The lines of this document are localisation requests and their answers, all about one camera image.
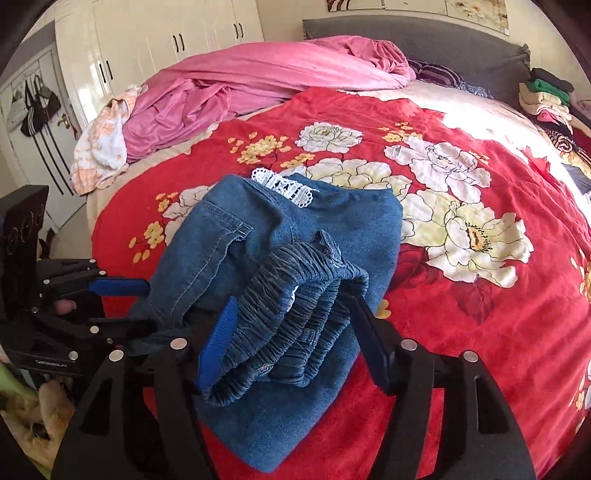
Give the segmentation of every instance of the white wardrobe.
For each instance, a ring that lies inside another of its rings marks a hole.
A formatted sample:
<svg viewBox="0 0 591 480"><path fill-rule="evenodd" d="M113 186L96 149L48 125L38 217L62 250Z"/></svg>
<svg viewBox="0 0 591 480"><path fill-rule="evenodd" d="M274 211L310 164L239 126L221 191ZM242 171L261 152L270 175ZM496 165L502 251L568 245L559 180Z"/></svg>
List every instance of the white wardrobe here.
<svg viewBox="0 0 591 480"><path fill-rule="evenodd" d="M263 36L256 0L58 0L56 40L84 128L130 84L192 55Z"/></svg>

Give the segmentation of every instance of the floor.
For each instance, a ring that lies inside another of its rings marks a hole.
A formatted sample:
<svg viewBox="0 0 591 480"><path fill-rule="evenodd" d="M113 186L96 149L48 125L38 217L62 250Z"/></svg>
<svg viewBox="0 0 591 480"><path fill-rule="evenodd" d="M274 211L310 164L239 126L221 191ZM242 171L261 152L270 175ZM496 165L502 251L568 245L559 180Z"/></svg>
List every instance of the floor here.
<svg viewBox="0 0 591 480"><path fill-rule="evenodd" d="M51 244L52 258L91 258L92 243L83 205L60 228Z"/></svg>

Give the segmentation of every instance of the bag hanging on door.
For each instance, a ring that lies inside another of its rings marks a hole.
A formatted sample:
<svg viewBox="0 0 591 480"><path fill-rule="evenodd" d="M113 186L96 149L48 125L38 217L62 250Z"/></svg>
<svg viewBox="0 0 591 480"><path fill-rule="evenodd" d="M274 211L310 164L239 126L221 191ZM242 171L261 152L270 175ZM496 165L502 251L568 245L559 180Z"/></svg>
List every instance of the bag hanging on door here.
<svg viewBox="0 0 591 480"><path fill-rule="evenodd" d="M60 110L61 103L57 95L52 92L38 75L35 75L35 96L31 93L28 82L25 82L25 104L28 109L27 118L21 125L21 132L27 137L32 137L41 131L44 125ZM47 100L47 106L43 106L41 98Z"/></svg>
<svg viewBox="0 0 591 480"><path fill-rule="evenodd" d="M6 127L9 132L14 132L19 125L27 118L29 111L25 105L25 99L22 96L20 90L16 90L12 96L12 103L10 111L8 112L8 118L6 120Z"/></svg>

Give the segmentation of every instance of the stack of folded clothes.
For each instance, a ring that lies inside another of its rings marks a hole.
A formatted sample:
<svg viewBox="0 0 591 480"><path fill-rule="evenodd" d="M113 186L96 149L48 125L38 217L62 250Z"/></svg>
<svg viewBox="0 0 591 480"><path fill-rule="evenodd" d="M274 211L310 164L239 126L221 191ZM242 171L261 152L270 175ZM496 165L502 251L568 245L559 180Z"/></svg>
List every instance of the stack of folded clothes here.
<svg viewBox="0 0 591 480"><path fill-rule="evenodd" d="M544 69L532 69L519 84L519 104L558 152L581 193L591 191L591 120L577 108L571 83Z"/></svg>
<svg viewBox="0 0 591 480"><path fill-rule="evenodd" d="M408 64L417 75L417 80L426 83L434 83L442 87L457 88L479 97L494 100L491 93L484 87L468 85L464 79L448 67L436 63L428 63L421 60L407 59Z"/></svg>

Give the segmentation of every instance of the denim seam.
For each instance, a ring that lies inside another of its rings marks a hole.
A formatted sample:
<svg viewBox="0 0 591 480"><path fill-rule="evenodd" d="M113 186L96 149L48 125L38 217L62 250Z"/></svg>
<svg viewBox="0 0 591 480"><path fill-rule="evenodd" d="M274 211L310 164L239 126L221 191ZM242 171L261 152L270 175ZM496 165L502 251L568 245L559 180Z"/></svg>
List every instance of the denim seam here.
<svg viewBox="0 0 591 480"><path fill-rule="evenodd" d="M237 230L238 230L238 228L234 228L234 230L229 231L228 233L226 233L225 235L223 235L223 236L221 236L219 238L219 240L217 241L215 247L213 247L213 249L212 249L212 254L209 256L209 258L205 262L205 265L202 266L201 270L199 270L197 272L197 274L191 280L191 283L189 283L189 285L187 285L187 288L184 289L184 291L178 296L177 300L174 302L174 305L173 305L172 309L170 310L171 315L172 315L172 312L174 312L174 309L177 307L178 303L181 301L181 299L187 293L187 291L191 288L191 286L193 286L193 284L195 283L195 280L197 280L197 278L199 277L199 275L201 275L201 273L203 272L203 270L205 270L207 268L207 266L209 265L209 262L211 262L212 257L214 256L215 252L217 251L217 248L218 248L219 244L221 243L221 241L224 238L226 238L228 235L231 235L232 233L236 233Z"/></svg>

